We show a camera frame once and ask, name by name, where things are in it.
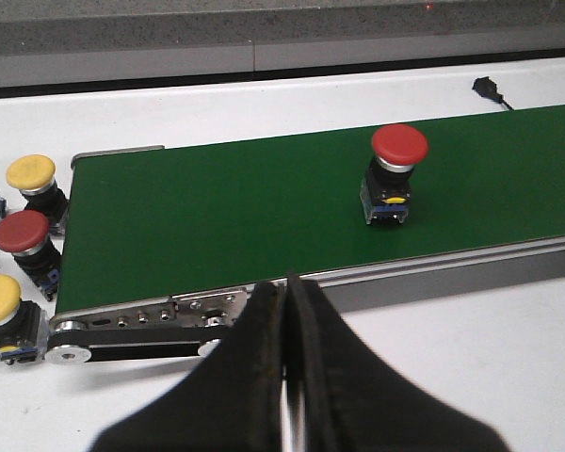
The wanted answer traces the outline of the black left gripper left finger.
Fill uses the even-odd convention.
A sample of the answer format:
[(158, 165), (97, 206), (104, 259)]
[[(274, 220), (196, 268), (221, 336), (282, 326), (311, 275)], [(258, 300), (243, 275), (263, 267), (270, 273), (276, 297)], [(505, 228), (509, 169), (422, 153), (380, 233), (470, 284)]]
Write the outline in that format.
[(282, 301), (258, 283), (221, 343), (179, 384), (104, 430), (94, 451), (279, 451)]

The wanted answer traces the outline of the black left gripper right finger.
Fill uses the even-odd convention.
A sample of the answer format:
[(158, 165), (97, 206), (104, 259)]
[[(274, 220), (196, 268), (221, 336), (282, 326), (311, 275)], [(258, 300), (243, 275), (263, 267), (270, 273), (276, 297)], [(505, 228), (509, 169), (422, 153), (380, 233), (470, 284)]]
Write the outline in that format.
[(285, 358), (300, 451), (506, 451), (488, 425), (379, 358), (313, 280), (287, 277)]

